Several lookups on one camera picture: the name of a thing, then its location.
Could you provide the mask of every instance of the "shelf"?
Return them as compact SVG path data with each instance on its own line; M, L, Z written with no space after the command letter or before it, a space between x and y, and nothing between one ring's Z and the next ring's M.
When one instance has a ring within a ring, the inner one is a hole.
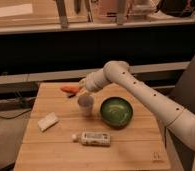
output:
M57 3L53 0L1 0L0 1L0 34L60 32L97 29L118 29L134 27L153 27L165 25L195 24L195 11L190 17L169 19L150 18L150 15L126 19L126 11L118 8L115 17L100 17L97 4L90 2L91 13L84 0L81 11L76 14L74 1L65 0L67 28L61 24Z

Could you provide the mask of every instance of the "floor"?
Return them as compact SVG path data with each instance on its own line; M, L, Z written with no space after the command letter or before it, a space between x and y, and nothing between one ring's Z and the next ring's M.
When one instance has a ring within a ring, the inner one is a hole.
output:
M1 100L0 109L3 109L3 111L0 111L0 114L6 117L15 116L28 110L22 109L15 99L13 101ZM15 162L29 116L30 112L27 112L15 119L0 119L0 169ZM164 127L160 122L159 127L163 135L162 137L165 139ZM170 171L183 171L168 133L166 133L166 140L167 152L171 161Z
M7 103L4 100L0 101L0 104L4 104L3 108L7 108ZM26 110L28 109L19 107L18 109L1 111L0 115L11 117ZM30 112L27 112L15 119L0 119L0 169L14 163L16 160L29 116Z

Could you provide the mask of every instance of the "label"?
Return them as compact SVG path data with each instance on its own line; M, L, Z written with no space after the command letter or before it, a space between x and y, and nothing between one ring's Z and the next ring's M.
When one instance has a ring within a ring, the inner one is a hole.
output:
M10 17L17 15L32 14L33 8L32 4L22 4L16 6L7 6L0 8L0 17Z
M110 135L104 132L83 132L81 143L83 145L110 146Z

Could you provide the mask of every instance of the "cable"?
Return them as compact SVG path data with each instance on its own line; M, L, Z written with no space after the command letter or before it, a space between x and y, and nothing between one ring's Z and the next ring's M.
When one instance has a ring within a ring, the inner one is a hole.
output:
M36 97L28 97L27 98L27 100L29 101L29 100L34 100L34 99L36 99ZM6 101L8 101L8 102L17 102L17 101L19 101L19 98L15 98L15 99L5 99Z
M164 145L165 145L165 148L167 148L167 128L166 127L164 127Z
M22 112L22 113L20 113L20 114L18 114L18 115L16 115L16 116L12 116L12 117L5 117L5 116L1 116L1 115L0 115L0 119L7 119L7 120L9 120L9 119L15 119L15 118L17 118L17 117L19 117L19 116L21 116L21 115L27 113L27 112L30 112L31 110L32 110L32 109L26 110L26 111L24 111L24 112Z

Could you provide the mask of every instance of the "wooden surface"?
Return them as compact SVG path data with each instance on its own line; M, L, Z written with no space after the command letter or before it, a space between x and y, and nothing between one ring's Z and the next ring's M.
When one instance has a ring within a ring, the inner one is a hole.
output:
M95 99L93 114L85 118L78 108L78 97L68 99L60 91L61 85L41 84L15 171L169 169L167 153L155 118L126 90L112 84L92 94ZM101 103L112 96L125 98L134 110L132 121L121 130L110 128L99 117ZM42 133L37 121L50 112L55 112L60 121ZM107 131L111 134L112 144L107 148L73 143L71 135L82 131Z
M81 12L74 12L73 0L65 0L68 22L87 22L87 11L82 1ZM0 17L0 27L58 24L59 16L55 0L0 0L0 8L32 4L33 13Z

